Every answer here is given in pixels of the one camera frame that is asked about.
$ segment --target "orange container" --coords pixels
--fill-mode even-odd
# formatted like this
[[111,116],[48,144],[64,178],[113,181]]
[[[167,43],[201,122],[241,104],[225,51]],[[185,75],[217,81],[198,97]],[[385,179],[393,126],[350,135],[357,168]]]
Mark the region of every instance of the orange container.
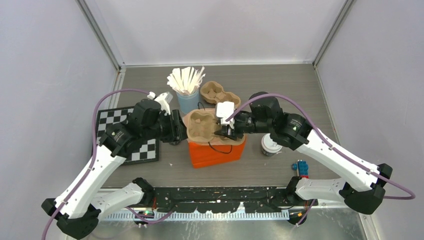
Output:
[[209,145],[199,145],[194,142],[188,142],[188,151],[190,153],[191,164],[195,169],[212,166],[216,164],[224,164],[232,161],[239,160],[242,157],[243,149],[245,149],[246,139],[244,142],[237,146],[231,145],[213,145],[216,150],[213,150]]

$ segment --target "checkerboard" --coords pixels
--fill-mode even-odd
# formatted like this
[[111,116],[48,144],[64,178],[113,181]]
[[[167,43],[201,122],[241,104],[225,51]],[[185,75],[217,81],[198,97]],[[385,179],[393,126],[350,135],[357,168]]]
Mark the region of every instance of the checkerboard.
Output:
[[[128,113],[133,112],[133,107],[121,107],[107,110],[100,110],[97,113],[96,132],[97,144],[105,134],[106,128],[110,125],[120,123],[127,118]],[[159,160],[159,140],[151,139],[145,142],[140,149],[135,150],[123,165],[148,163]]]

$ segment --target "white enclosure wall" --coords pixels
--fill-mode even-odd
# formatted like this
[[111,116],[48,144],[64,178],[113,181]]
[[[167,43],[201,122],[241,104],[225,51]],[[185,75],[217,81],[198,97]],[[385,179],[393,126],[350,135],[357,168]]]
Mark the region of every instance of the white enclosure wall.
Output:
[[88,3],[100,10],[102,30],[126,65],[162,65],[311,63],[344,0]]
[[[357,1],[318,65],[341,144],[416,193],[384,200],[382,240],[423,239],[424,1]],[[387,195],[405,193],[387,186]]]
[[[40,239],[41,203],[91,156],[93,108],[116,70],[74,0],[14,0],[0,3],[0,72],[0,239]],[[49,233],[60,239],[56,221]]]

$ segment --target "gray table surface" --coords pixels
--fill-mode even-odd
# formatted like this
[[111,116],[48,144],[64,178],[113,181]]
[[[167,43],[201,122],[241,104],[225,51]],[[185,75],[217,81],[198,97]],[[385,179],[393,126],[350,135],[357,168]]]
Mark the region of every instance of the gray table surface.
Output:
[[[176,66],[130,67],[126,70],[122,88],[139,88],[157,94],[172,91],[167,85],[167,76],[173,68]],[[324,97],[311,64],[214,65],[206,66],[204,73],[204,83],[216,81],[226,92],[238,95],[242,102],[260,91],[288,96],[306,110],[328,137],[335,140]],[[133,106],[145,97],[135,92],[122,93],[118,107]],[[288,102],[279,102],[285,112],[299,113]],[[179,108],[175,95],[170,107]],[[291,164],[298,159],[307,161],[312,179],[338,177],[316,160],[288,148],[278,155],[264,156],[261,153],[262,136],[248,136],[240,160],[197,169],[192,166],[187,141],[177,146],[161,143],[159,161],[120,166],[103,187],[121,188],[138,177],[146,179],[154,187],[285,186],[294,175]]]

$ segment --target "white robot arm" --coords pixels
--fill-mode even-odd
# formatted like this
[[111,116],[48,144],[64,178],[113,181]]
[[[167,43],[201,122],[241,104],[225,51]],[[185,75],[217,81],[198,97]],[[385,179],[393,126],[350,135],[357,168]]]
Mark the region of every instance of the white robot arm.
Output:
[[[96,159],[90,161],[72,184],[58,197],[46,199],[41,207],[51,216],[64,204],[55,216],[57,226],[63,233],[76,239],[87,236],[97,223],[109,214],[134,204],[148,204],[153,199],[153,187],[142,178],[136,178],[122,189],[96,197],[109,176],[144,141],[159,139],[164,143],[175,143],[187,138],[186,129],[177,110],[170,110],[172,100],[169,92],[156,96],[153,92],[141,100],[123,122],[106,128],[96,147]],[[89,174],[72,194],[69,192],[89,170]]]
[[[94,198],[112,172],[144,141],[159,139],[164,143],[176,143],[187,138],[187,129],[179,111],[170,110],[168,103],[172,96],[168,92],[159,96],[150,93],[147,98],[134,106],[125,121],[106,128],[97,146],[94,165],[72,197],[64,201],[86,174],[89,163],[61,195],[43,202],[42,208],[50,216],[64,204],[55,216],[57,226],[63,233],[82,239],[109,214],[134,204],[147,205],[154,198],[153,187],[142,178],[136,178],[115,192]],[[363,214],[372,214],[381,204],[386,183],[370,172],[389,179],[392,174],[390,166],[366,162],[326,137],[338,150],[370,169],[370,172],[365,172],[328,148],[305,118],[283,112],[275,97],[263,98],[249,106],[251,112],[240,111],[227,121],[224,118],[234,112],[234,104],[218,104],[216,115],[222,128],[215,134],[237,139],[245,133],[270,133],[277,144],[316,159],[341,177],[331,180],[293,177],[285,191],[288,203],[302,206],[305,200],[311,199],[340,201]]]
[[344,202],[357,212],[372,214],[383,201],[386,182],[371,173],[389,179],[392,168],[384,163],[375,165],[357,157],[318,129],[333,148],[370,169],[369,172],[364,171],[329,148],[303,116],[283,112],[275,97],[259,97],[263,94],[267,93],[258,92],[250,97],[255,99],[249,104],[251,112],[239,111],[230,120],[227,118],[233,116],[234,106],[217,105],[221,129],[215,134],[235,140],[243,134],[270,133],[271,139],[278,145],[310,156],[341,177],[331,180],[293,177],[287,185],[287,200],[293,205],[304,200],[325,199]]

